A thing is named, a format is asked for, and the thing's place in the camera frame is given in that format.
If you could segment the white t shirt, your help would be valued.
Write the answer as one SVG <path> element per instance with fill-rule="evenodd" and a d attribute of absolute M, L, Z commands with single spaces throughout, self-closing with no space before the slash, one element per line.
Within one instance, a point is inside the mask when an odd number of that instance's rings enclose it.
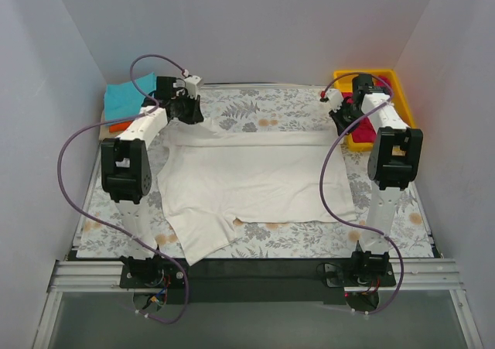
<path fill-rule="evenodd" d="M 193 265 L 237 239 L 235 221 L 356 217 L 336 131 L 226 132 L 212 120 L 166 127 L 162 210 Z"/>

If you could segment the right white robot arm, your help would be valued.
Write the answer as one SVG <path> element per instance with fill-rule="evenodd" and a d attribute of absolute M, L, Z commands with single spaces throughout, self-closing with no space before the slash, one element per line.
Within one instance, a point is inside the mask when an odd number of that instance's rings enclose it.
<path fill-rule="evenodd" d="M 368 289 L 394 286 L 396 278 L 390 264 L 389 250 L 395 246 L 390 232 L 401 194 L 418 173 L 423 133 L 412 128 L 392 104 L 393 90 L 379 77 L 351 72 L 352 94 L 329 116 L 336 125 L 338 137 L 350 135 L 368 120 L 375 139 L 367 164 L 372 183 L 371 202 L 360 240 L 349 258 L 329 265 L 326 277 L 337 286 L 364 286 Z"/>

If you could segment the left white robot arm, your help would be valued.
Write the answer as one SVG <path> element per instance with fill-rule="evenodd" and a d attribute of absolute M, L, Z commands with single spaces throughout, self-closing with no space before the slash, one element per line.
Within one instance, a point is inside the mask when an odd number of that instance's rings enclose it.
<path fill-rule="evenodd" d="M 145 95 L 139 113 L 120 135 L 101 143 L 101 185 L 121 214 L 123 230 L 131 236 L 133 255 L 122 257 L 128 277 L 150 288 L 180 288 L 185 272 L 157 255 L 149 207 L 145 197 L 152 188 L 148 147 L 170 119 L 188 125 L 203 121 L 200 87 L 203 79 L 158 77 L 155 90 Z"/>

